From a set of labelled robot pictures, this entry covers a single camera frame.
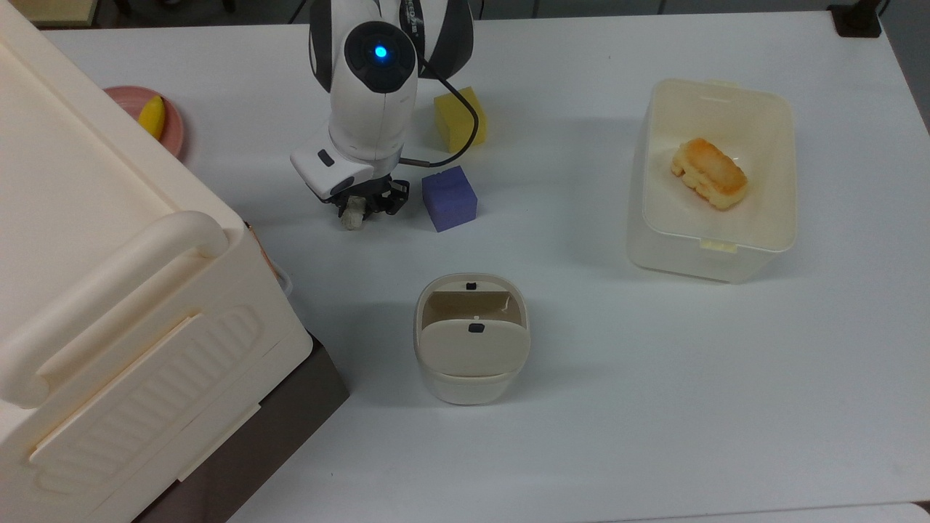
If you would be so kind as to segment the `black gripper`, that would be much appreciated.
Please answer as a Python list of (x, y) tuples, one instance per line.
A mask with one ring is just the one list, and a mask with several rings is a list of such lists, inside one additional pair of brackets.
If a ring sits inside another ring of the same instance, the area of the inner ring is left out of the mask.
[[(409, 182), (393, 181), (392, 178), (372, 179), (360, 185), (360, 196), (370, 201), (371, 213), (395, 215), (408, 202)], [(338, 216), (342, 218), (349, 203), (349, 196), (336, 198)]]

